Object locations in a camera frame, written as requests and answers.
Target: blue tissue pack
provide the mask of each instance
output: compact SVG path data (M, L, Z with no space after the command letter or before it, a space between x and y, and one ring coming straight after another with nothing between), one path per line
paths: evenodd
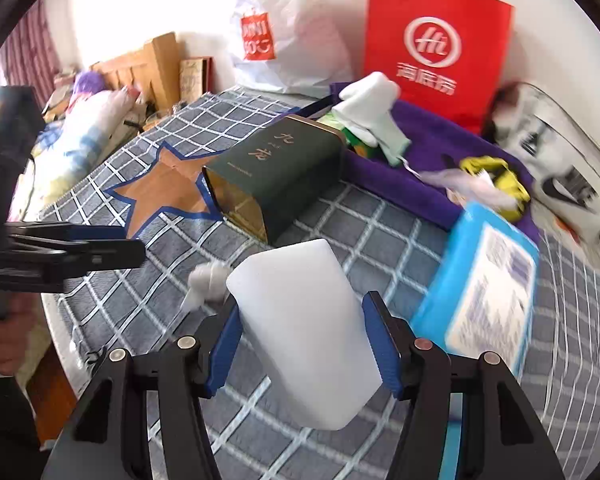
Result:
M519 376L530 329L538 247L485 206L472 202L454 226L413 332L448 353L500 354Z

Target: nike swoosh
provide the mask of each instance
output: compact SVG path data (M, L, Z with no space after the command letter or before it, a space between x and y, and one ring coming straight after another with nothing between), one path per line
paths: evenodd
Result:
M573 198L571 198L570 196L565 195L564 193L561 193L560 191L558 191L555 187L555 182L554 182L554 178L548 178L546 179L543 183L542 183L542 191L544 191L545 195L547 195L548 197L551 198L555 198L556 200L560 200L561 202L567 202L569 204L573 204L575 206L578 206L579 208L584 209L585 211L589 211L589 208L584 205L581 204L580 202L576 202Z

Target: silver rivet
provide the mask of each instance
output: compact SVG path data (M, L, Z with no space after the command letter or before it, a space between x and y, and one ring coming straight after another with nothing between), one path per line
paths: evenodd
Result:
M126 352L123 348L116 348L115 350L112 350L109 354L109 359L116 363L118 361L122 361L122 359L125 358L125 355Z
M487 352L484 355L484 360L490 365L499 365L500 364L500 356L496 354L496 352Z
M191 337L190 335L186 335L178 339L178 346L183 350L186 350L187 348L193 348L193 345L195 344L196 339L194 337Z
M423 337L417 338L413 344L416 345L418 350L431 350L433 348L433 343Z

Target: pink curtain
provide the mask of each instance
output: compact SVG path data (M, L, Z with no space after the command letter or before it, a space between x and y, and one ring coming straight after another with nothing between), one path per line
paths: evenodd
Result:
M58 53L51 40L43 0L18 22L0 49L0 69L8 85L33 86L42 108L54 91Z

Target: star with blue border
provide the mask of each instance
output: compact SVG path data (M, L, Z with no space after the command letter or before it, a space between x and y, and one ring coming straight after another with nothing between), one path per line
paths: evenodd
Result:
M202 175L202 166L219 153L184 156L163 142L144 173L106 189L105 193L131 206L126 237L137 237L162 212L221 220Z

